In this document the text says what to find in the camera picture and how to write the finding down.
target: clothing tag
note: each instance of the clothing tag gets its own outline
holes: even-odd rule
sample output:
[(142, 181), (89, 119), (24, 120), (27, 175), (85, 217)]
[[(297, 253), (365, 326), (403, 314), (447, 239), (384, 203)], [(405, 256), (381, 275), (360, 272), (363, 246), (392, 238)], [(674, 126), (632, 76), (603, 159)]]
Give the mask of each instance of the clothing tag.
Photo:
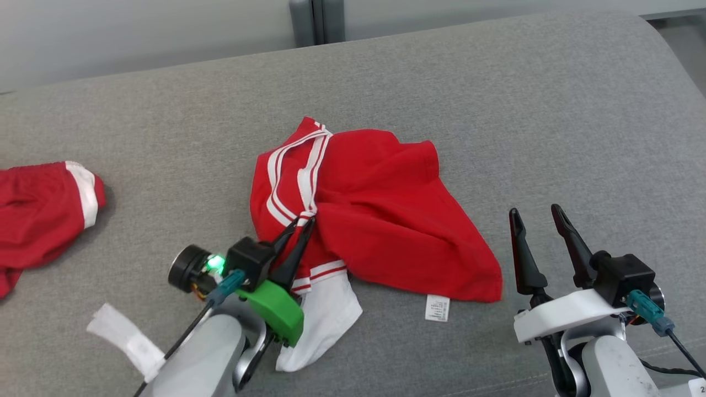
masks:
[(441, 321), (443, 323), (447, 322), (449, 301), (450, 300), (447, 297), (427, 295), (424, 319), (430, 321)]

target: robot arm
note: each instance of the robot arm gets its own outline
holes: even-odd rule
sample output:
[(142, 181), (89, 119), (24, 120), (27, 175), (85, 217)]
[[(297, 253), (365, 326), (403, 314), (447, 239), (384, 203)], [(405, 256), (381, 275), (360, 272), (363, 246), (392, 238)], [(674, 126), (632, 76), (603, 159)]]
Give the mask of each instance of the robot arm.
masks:
[[(297, 222), (271, 243), (243, 238), (226, 257), (195, 245), (177, 255), (169, 283), (193, 292), (206, 306), (164, 355), (160, 373), (136, 396), (235, 396), (273, 341), (297, 344), (304, 314), (289, 290), (315, 221), (309, 219), (282, 258)], [(281, 264), (270, 272), (275, 261)]]
[[(660, 394), (643, 367), (705, 376), (678, 343), (674, 323), (664, 317), (664, 296), (654, 283), (654, 271), (632, 254), (618, 258), (605, 251), (592, 254), (561, 207), (554, 204), (551, 212), (566, 241), (574, 283), (582, 290), (557, 299), (545, 293), (546, 278), (525, 241), (524, 223), (517, 209), (510, 210), (517, 292), (532, 296), (531, 309), (515, 316), (517, 340), (542, 342), (561, 397), (689, 396), (688, 388)], [(626, 342), (626, 325), (647, 322), (660, 336), (670, 336), (697, 371), (660, 369), (640, 360)], [(692, 382), (706, 386), (704, 379)]]

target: green mount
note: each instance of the green mount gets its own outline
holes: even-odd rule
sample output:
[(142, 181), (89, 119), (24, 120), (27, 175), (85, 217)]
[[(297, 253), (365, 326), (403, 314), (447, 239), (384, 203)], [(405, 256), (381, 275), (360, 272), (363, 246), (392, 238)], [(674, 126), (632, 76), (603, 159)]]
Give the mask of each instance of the green mount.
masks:
[(253, 292), (237, 290), (236, 293), (250, 302), (283, 343), (297, 345), (304, 330), (304, 312), (284, 288), (264, 280)]

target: gray fabric surface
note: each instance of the gray fabric surface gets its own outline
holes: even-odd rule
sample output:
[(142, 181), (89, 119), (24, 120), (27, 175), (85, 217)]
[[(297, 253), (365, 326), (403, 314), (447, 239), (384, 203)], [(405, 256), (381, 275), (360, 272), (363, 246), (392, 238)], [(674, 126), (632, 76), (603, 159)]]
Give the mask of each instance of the gray fabric surface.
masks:
[[(317, 363), (244, 396), (552, 396), (538, 345), (518, 345), (508, 210), (517, 206), (549, 279), (575, 288), (549, 212), (559, 203), (593, 250), (657, 271), (678, 334), (706, 362), (706, 100), (659, 34), (621, 13), (526, 16), (361, 42), (74, 81), (0, 97), (0, 167), (75, 160), (108, 206), (57, 261), (26, 272), (0, 308), (4, 396), (127, 396), (140, 383), (85, 326), (111, 302), (166, 349), (197, 313), (168, 286), (189, 243), (252, 234), (257, 154), (304, 115), (331, 131), (431, 139), (442, 179), (501, 262), (503, 301), (452, 302), (353, 280), (364, 313)], [(633, 327), (656, 365), (686, 366)], [(656, 377), (660, 385), (684, 377)]]

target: green led light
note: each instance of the green led light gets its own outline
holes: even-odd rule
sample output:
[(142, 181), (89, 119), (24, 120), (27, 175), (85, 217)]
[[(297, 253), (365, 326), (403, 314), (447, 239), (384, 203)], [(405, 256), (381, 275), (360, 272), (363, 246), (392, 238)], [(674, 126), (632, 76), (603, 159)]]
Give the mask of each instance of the green led light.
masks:
[(223, 273), (225, 258), (220, 255), (213, 255), (206, 261), (206, 269), (208, 271), (216, 270), (218, 273)]

